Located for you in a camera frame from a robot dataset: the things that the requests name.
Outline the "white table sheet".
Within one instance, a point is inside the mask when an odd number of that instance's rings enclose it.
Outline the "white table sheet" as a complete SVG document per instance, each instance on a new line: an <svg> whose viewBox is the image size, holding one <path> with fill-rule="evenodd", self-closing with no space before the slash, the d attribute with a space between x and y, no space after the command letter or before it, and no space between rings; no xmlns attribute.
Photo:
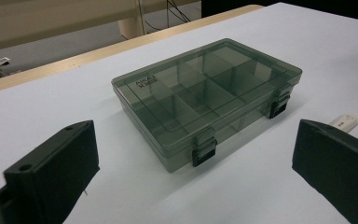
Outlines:
<svg viewBox="0 0 358 224"><path fill-rule="evenodd" d="M237 133L202 165L170 173L111 82L221 38L293 64L302 77L278 117ZM7 167L89 119L100 169L65 224L348 224L292 168L298 123L347 113L358 118L358 21L278 3L0 90L0 187Z"/></svg>

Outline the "light wooden table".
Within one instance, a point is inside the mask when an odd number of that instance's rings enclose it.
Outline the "light wooden table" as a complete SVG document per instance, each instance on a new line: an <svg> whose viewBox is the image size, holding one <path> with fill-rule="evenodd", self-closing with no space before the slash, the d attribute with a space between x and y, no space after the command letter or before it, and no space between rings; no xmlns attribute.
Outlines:
<svg viewBox="0 0 358 224"><path fill-rule="evenodd" d="M208 26L220 21L232 19L234 17L255 11L262 8L260 5L247 5L232 9L230 11L222 12L210 17L199 19L185 24L177 25L171 28L167 28L162 31L158 31L152 34L135 37L130 40L126 40L108 47L92 50L86 53L76 55L64 60L60 60L54 63L49 63L43 66L39 66L30 70L19 72L16 75L0 78L0 91L20 85L22 83L37 80L43 77L52 76L60 72L68 71L73 68L81 67L87 63L92 63L103 58L119 54L121 52L136 49L138 47L165 39L175 35L189 32L191 30L199 29L204 26Z"/></svg>

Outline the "small white plastic piece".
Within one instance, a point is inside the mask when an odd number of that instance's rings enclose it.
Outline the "small white plastic piece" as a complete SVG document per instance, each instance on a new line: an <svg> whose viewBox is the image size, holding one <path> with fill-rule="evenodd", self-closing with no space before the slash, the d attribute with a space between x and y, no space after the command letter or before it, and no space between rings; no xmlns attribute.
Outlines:
<svg viewBox="0 0 358 224"><path fill-rule="evenodd" d="M358 118L353 114L344 114L331 121L330 125L342 132L350 133L358 125Z"/></svg>

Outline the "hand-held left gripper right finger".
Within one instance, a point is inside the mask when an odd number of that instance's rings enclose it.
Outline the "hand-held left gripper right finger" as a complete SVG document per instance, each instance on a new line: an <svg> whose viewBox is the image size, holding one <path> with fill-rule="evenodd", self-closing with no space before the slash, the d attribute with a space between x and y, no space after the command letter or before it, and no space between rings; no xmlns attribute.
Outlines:
<svg viewBox="0 0 358 224"><path fill-rule="evenodd" d="M292 169L351 224L358 224L358 139L330 125L299 122Z"/></svg>

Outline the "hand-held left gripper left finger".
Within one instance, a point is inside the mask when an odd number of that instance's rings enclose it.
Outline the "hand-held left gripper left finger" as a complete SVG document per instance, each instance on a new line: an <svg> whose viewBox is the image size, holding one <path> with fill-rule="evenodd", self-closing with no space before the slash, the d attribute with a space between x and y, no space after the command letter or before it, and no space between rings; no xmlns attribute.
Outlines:
<svg viewBox="0 0 358 224"><path fill-rule="evenodd" d="M91 120L61 129L4 171L7 224L62 224L99 171Z"/></svg>

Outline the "beige desk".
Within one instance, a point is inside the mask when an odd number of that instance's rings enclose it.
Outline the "beige desk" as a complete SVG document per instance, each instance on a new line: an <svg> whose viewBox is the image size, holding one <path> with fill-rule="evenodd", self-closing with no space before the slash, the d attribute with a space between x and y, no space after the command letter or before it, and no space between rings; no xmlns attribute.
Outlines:
<svg viewBox="0 0 358 224"><path fill-rule="evenodd" d="M167 0L0 0L0 49L133 18Z"/></svg>

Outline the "smoky clear compartment box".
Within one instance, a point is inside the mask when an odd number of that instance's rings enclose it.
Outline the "smoky clear compartment box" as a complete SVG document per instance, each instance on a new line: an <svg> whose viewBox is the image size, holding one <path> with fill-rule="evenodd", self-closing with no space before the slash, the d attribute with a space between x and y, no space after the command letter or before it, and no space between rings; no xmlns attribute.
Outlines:
<svg viewBox="0 0 358 224"><path fill-rule="evenodd" d="M281 114L300 68L224 38L112 81L133 124L166 170L198 166L218 144Z"/></svg>

